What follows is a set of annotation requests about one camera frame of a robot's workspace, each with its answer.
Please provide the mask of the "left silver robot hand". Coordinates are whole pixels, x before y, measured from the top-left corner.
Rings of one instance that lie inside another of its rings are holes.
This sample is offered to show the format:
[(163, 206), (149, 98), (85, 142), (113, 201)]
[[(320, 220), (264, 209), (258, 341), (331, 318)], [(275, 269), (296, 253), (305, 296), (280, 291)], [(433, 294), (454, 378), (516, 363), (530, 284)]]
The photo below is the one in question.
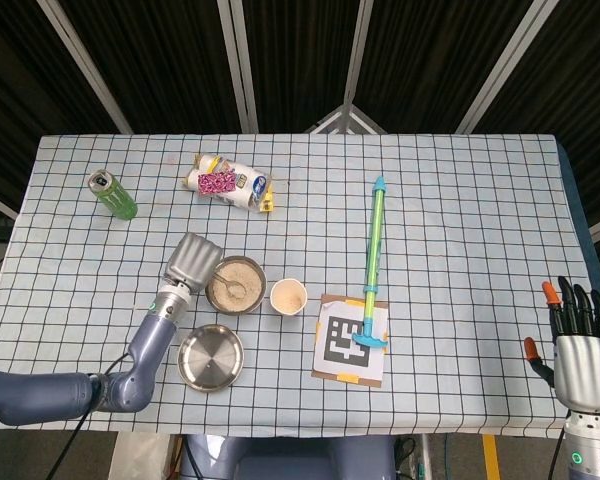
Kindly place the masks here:
[(169, 258), (163, 278), (173, 284), (184, 284), (190, 292), (204, 290), (210, 282), (224, 251), (212, 241), (187, 232)]

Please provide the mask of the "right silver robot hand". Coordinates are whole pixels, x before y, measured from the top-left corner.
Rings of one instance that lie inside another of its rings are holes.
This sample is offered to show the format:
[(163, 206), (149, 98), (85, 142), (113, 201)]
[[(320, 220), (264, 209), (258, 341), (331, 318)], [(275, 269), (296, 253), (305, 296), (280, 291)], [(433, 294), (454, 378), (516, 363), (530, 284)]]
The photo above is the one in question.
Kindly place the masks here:
[(555, 390), (567, 409), (600, 414), (600, 293), (560, 276), (558, 285), (545, 281), (542, 290), (549, 312), (554, 360), (548, 366), (534, 340), (524, 339), (532, 370)]

